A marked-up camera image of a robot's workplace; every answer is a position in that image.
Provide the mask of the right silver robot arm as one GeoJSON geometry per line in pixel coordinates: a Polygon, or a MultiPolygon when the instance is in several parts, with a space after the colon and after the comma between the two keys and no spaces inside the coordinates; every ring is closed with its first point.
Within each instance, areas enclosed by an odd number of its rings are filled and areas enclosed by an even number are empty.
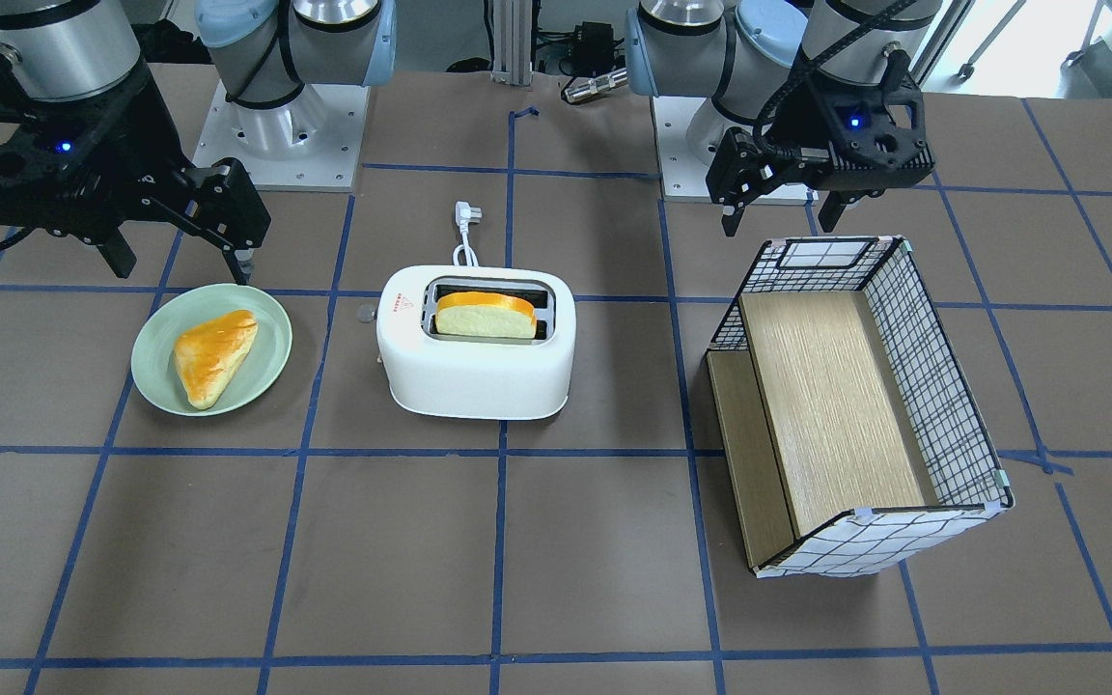
{"type": "Polygon", "coordinates": [[[272,224],[260,186],[295,163],[301,186],[353,176],[351,111],[335,98],[385,85],[393,1],[199,1],[219,73],[226,143],[193,161],[119,1],[0,1],[0,226],[93,247],[116,277],[136,257],[127,221],[169,224],[248,282],[272,224]]]}

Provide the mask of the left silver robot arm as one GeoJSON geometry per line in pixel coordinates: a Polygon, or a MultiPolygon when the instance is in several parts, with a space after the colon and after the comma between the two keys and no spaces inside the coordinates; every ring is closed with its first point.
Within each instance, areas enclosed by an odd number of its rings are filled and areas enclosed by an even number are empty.
{"type": "Polygon", "coordinates": [[[725,235],[790,183],[825,193],[831,232],[852,203],[934,171],[910,49],[935,14],[936,1],[641,1],[625,66],[632,92],[704,97],[724,120],[705,186],[725,235]]]}

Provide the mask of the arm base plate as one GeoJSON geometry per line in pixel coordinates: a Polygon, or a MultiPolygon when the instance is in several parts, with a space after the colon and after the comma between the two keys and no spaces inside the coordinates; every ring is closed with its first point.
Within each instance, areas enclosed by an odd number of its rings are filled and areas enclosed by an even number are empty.
{"type": "Polygon", "coordinates": [[[291,102],[255,110],[231,105],[217,85],[191,159],[232,157],[261,192],[353,192],[373,91],[363,85],[306,85],[291,102]]]}
{"type": "Polygon", "coordinates": [[[733,123],[709,97],[653,97],[654,143],[663,199],[668,203],[707,203],[705,182],[716,146],[733,123]]]}

